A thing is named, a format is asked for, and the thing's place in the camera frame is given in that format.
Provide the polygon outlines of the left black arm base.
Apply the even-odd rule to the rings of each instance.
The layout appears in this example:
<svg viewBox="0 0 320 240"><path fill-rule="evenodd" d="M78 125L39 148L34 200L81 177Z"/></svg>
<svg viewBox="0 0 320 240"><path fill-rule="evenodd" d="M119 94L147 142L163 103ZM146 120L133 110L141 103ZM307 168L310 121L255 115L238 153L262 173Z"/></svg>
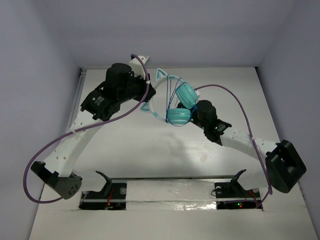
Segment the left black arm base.
<svg viewBox="0 0 320 240"><path fill-rule="evenodd" d="M113 182L105 184L101 191L86 191L81 193L79 209L81 210L126 210L127 183Z"/></svg>

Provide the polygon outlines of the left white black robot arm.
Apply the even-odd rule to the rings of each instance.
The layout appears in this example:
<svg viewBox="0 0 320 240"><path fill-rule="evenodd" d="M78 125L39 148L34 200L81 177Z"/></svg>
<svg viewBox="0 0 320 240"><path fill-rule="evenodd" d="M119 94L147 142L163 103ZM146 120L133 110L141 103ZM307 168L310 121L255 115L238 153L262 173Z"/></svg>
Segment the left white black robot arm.
<svg viewBox="0 0 320 240"><path fill-rule="evenodd" d="M50 204L72 198L83 180L73 168L93 136L104 125L125 118L142 103L147 103L155 93L145 61L140 56L128 64L112 64L106 70L105 80L83 100L69 131L45 145L28 162L23 173L23 190L29 200ZM27 187L29 171L59 197L52 200L33 198Z"/></svg>

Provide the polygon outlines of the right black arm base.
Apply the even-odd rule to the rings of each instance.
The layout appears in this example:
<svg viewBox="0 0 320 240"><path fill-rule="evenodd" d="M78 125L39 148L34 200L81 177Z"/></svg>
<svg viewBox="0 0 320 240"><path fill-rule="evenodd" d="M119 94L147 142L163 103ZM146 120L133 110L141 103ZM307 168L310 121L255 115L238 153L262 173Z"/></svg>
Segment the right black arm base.
<svg viewBox="0 0 320 240"><path fill-rule="evenodd" d="M244 190L238 183L216 182L210 194L218 210L262 209L260 192Z"/></svg>

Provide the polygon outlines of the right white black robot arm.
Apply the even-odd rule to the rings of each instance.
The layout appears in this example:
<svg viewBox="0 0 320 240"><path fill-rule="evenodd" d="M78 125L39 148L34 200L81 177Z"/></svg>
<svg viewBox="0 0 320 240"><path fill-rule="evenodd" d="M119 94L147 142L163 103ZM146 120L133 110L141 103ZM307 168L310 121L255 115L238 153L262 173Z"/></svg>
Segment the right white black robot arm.
<svg viewBox="0 0 320 240"><path fill-rule="evenodd" d="M203 129L206 138L220 146L237 150L256 160L262 159L263 170L246 173L231 183L231 192L238 197L250 189L268 186L281 193L289 193L307 168L294 145L288 140L273 142L252 138L231 124L218 119L216 108L208 100L200 100L195 105L192 123Z"/></svg>

